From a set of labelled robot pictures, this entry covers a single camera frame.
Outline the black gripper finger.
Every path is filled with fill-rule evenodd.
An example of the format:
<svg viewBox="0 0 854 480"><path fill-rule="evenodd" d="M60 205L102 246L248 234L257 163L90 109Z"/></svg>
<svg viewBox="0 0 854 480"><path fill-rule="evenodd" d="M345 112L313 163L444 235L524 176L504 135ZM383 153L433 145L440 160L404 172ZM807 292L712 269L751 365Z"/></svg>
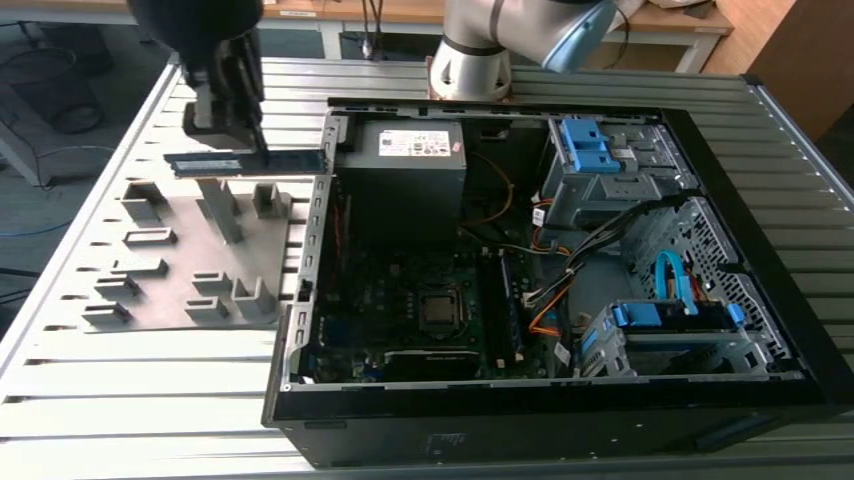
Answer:
<svg viewBox="0 0 854 480"><path fill-rule="evenodd" d="M261 116L250 114L248 116L246 126L249 127L252 138L252 156L258 165L265 168L269 162L269 150L261 128L261 119Z"/></svg>

